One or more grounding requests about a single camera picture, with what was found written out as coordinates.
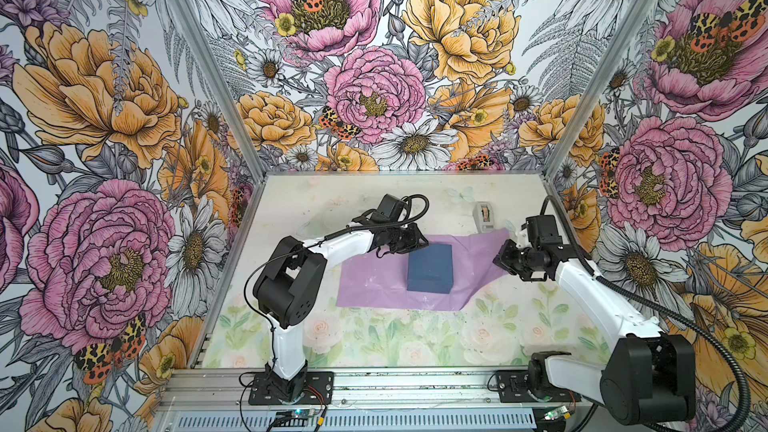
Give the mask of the blue gift box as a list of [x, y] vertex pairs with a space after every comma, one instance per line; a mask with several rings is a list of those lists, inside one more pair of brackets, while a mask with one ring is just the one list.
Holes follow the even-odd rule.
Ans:
[[449, 244], [430, 244], [408, 255], [406, 289], [448, 294], [454, 285], [453, 254]]

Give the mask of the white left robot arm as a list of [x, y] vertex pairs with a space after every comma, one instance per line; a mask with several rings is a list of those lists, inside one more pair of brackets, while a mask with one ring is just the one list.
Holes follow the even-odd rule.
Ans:
[[417, 222], [429, 207], [422, 194], [387, 194], [377, 208], [338, 231], [314, 239], [280, 239], [244, 285], [244, 297], [256, 300], [252, 309], [270, 323], [272, 359], [265, 366], [269, 382], [286, 395], [303, 389], [308, 363], [300, 325], [317, 301], [325, 271], [372, 251], [405, 255], [427, 247]]

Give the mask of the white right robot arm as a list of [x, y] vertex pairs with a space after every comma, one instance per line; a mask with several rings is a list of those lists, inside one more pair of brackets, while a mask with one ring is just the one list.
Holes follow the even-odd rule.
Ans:
[[611, 290], [579, 245], [563, 241], [552, 215], [525, 221], [526, 241], [504, 242], [495, 265], [525, 282], [554, 281], [587, 313], [609, 347], [606, 365], [566, 352], [532, 355], [526, 389], [534, 397], [578, 394], [622, 425], [687, 421], [695, 415], [695, 360], [688, 341], [665, 333], [622, 289]]

